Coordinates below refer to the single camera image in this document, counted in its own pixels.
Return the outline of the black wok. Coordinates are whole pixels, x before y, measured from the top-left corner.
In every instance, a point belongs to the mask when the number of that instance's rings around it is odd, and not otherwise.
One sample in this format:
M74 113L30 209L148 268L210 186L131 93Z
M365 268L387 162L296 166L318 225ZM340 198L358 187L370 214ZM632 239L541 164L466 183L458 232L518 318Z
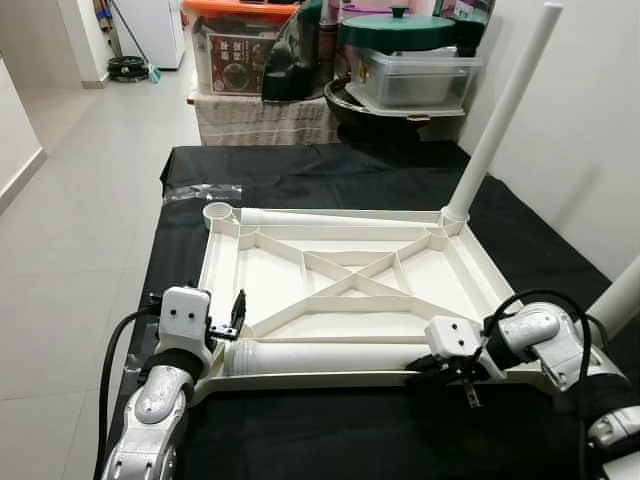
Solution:
M324 87L330 114L338 120L338 134L348 143L416 143L452 136L466 116L384 116L371 113L346 91L347 77Z

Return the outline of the white plastic table top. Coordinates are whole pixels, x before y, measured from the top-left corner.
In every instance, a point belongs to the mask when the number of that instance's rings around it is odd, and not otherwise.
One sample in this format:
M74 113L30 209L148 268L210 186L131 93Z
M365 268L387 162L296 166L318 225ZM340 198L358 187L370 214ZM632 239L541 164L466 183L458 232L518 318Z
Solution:
M248 337L416 337L429 314L481 321L513 291L466 223L458 236L428 227L256 227L239 207L205 206L207 243L198 287L224 323L246 292ZM558 392L536 364L502 381ZM352 387L402 387L389 375Z

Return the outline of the black table cloth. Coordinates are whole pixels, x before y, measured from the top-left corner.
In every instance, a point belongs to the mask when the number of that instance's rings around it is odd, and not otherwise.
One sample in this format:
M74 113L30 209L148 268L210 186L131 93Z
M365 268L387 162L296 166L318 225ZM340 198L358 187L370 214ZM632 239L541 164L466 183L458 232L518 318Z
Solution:
M164 191L243 187L234 206L434 210L468 160L447 141L383 146L178 146ZM163 205L143 292L195 282L210 202ZM596 480L579 474L571 401L532 387L219 393L193 408L175 460L178 480Z

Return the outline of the storage box with orange lid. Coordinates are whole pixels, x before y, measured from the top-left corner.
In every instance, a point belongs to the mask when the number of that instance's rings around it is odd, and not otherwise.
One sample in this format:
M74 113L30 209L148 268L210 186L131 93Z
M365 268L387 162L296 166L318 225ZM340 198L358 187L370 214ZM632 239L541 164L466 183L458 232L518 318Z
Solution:
M301 0L182 0L198 90L259 96L270 49Z

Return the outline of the mop with dark head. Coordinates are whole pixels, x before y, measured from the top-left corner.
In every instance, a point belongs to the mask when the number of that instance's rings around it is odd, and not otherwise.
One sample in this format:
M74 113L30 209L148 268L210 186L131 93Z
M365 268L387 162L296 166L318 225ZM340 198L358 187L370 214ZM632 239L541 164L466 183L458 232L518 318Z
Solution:
M137 47L138 55L120 55L108 61L108 78L120 83L137 83L148 81L157 84L161 76L159 69L151 63L150 58L143 50L141 42L137 40L134 31L129 26L128 19L124 17L123 10L116 4L116 0L105 0L108 8L113 12L113 18L118 19L124 26L129 40Z

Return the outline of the patterned cloth covered bench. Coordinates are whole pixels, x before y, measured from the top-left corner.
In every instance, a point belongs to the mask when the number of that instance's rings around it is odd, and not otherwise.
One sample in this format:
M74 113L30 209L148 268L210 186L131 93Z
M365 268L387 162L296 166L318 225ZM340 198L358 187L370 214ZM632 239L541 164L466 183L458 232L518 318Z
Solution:
M339 122L323 97L264 102L260 97L195 93L198 136L205 146L296 146L338 143Z

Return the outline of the clear plastic container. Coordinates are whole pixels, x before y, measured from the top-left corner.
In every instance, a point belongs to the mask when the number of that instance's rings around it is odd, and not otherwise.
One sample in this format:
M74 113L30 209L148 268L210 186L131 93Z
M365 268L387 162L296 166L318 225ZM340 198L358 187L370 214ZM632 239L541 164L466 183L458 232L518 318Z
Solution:
M393 54L361 47L346 91L372 113L457 115L483 65L481 58L457 58L452 47Z

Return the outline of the white plastic table leg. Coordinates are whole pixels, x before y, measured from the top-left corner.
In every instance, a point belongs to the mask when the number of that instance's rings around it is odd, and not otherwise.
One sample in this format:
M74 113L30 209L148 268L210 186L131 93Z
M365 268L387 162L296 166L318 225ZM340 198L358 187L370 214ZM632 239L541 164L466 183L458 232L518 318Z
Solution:
M538 23L535 24L524 51L517 58L512 77L500 92L492 118L481 133L474 154L470 156L470 161L463 170L460 183L454 188L451 201L443 207L440 227L448 236L458 236L465 228L470 207L474 204L481 183L488 173L489 166L493 163L500 142L506 137L509 124L515 118L516 109L524 99L532 74L538 68L541 55L547 49L550 36L561 18L563 8L564 6L559 3L544 3L541 6Z
M440 215L430 211L241 207L238 220L256 227L428 227L438 225Z
M238 340L224 353L228 376L296 372L399 371L430 355L428 344L266 343Z
M618 275L617 279L588 308L593 329L593 343L604 348L640 311L640 255Z

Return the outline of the green pot lid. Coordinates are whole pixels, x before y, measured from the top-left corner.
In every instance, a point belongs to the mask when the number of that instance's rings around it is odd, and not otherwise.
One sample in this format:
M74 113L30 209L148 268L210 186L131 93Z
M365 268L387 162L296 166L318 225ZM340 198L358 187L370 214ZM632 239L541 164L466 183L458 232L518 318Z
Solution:
M343 20L338 44L384 52L442 49L454 44L456 26L452 19L408 13L407 6L393 6L392 13Z

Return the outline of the clear tape strip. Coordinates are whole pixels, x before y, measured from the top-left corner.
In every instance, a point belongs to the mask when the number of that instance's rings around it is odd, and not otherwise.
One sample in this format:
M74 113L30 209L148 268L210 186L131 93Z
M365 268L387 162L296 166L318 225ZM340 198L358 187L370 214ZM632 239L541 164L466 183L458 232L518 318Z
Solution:
M243 187L236 184L195 184L195 186L178 186L165 189L163 202L165 205L175 201L202 200L219 202L239 200L243 195Z

